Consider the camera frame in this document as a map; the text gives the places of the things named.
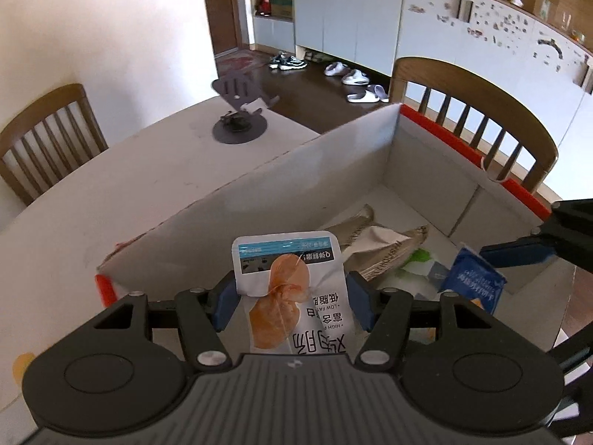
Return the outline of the blue white snack packet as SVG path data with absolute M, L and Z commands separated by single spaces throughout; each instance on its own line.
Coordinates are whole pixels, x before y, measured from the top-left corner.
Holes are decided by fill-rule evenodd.
M 455 292 L 489 314 L 494 314 L 507 278 L 480 255 L 461 247 L 440 285 L 440 292 Z

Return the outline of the silver foil snack packet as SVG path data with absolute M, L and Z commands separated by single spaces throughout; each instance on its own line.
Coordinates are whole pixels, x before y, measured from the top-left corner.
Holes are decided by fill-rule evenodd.
M 371 281 L 403 266 L 428 237 L 430 227 L 421 225 L 399 232 L 375 220 L 374 209 L 365 204 L 355 215 L 330 226 L 338 239 L 347 273 L 358 272 Z

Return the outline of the chicken breast snack packet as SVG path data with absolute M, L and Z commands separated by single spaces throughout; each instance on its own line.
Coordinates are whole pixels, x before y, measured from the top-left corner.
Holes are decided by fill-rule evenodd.
M 329 231 L 243 236 L 236 290 L 257 354 L 349 354 L 355 343 L 342 252 Z

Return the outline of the tissue paper pack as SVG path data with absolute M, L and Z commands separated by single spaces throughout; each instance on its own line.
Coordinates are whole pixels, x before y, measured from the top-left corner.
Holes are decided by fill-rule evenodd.
M 429 251 L 417 249 L 403 266 L 387 273 L 382 290 L 403 290 L 414 299 L 437 301 L 448 274 L 449 268 L 435 259 Z

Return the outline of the yellow pig toy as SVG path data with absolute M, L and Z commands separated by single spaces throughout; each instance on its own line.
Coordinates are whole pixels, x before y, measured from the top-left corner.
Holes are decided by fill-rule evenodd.
M 27 353 L 19 355 L 14 360 L 13 365 L 12 365 L 12 374 L 13 374 L 13 379 L 19 388 L 22 388 L 24 374 L 34 359 L 35 359 L 35 354 L 33 354 L 31 352 L 27 352 Z

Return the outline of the red cardboard box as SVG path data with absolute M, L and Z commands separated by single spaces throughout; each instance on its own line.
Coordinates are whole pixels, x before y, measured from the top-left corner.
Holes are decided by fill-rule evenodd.
M 246 235 L 331 226 L 364 205 L 396 231 L 421 225 L 442 264 L 528 235 L 548 216 L 516 182 L 487 177 L 450 133 L 387 106 L 319 136 L 223 186 L 118 250 L 99 273 L 151 299 L 214 286 Z

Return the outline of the right wooden chair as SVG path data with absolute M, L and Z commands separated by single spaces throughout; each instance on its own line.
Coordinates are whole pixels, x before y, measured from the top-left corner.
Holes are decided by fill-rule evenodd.
M 558 148 L 544 125 L 526 106 L 489 80 L 434 58 L 406 56 L 396 60 L 391 102 L 403 102 L 411 83 L 424 87 L 417 109 L 421 116 L 426 115 L 433 93 L 443 95 L 435 119 L 442 128 L 450 105 L 462 104 L 460 116 L 449 133 L 478 154 L 478 165 L 483 171 L 494 167 L 504 139 L 512 138 L 514 148 L 504 164 L 498 166 L 496 179 L 510 178 L 521 152 L 526 152 L 534 163 L 521 178 L 521 186 L 531 194 L 538 191 L 558 160 Z

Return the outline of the wooden chair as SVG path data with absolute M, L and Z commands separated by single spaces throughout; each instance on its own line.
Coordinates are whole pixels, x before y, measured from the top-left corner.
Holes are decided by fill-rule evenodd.
M 450 105 L 462 104 L 460 116 L 449 133 L 478 154 L 478 165 L 483 171 L 494 167 L 504 139 L 512 138 L 514 148 L 504 164 L 498 166 L 496 179 L 510 178 L 521 152 L 526 152 L 534 163 L 521 178 L 521 186 L 531 194 L 538 191 L 558 160 L 558 148 L 544 125 L 526 106 L 489 80 L 434 58 L 406 56 L 396 60 L 391 102 L 403 102 L 411 83 L 424 87 L 417 109 L 421 116 L 426 115 L 433 93 L 443 95 L 435 119 L 442 128 Z
M 28 206 L 109 148 L 80 83 L 30 103 L 1 131 L 1 178 Z

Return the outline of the phone stand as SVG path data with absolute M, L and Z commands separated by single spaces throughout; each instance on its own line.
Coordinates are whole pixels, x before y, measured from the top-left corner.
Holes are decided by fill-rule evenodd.
M 272 108 L 279 96 L 271 98 L 245 73 L 232 70 L 212 82 L 212 89 L 232 107 L 212 129 L 215 141 L 226 145 L 246 144 L 267 130 L 264 110 Z

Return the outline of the far wooden chair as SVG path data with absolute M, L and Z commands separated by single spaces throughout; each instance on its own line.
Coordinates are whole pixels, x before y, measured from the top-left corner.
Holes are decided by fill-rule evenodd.
M 1 178 L 28 206 L 109 148 L 80 83 L 30 103 L 1 131 Z

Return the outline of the brown door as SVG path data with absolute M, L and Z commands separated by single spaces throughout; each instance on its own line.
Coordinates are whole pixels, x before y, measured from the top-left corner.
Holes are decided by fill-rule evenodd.
M 205 0 L 214 55 L 220 57 L 241 45 L 237 0 Z

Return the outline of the white wall cabinets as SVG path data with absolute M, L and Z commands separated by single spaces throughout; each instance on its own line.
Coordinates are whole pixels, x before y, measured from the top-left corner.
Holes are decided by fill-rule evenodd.
M 592 122 L 592 55 L 501 0 L 288 0 L 295 46 L 389 75 L 418 56 L 459 65 L 504 89 L 558 146 Z

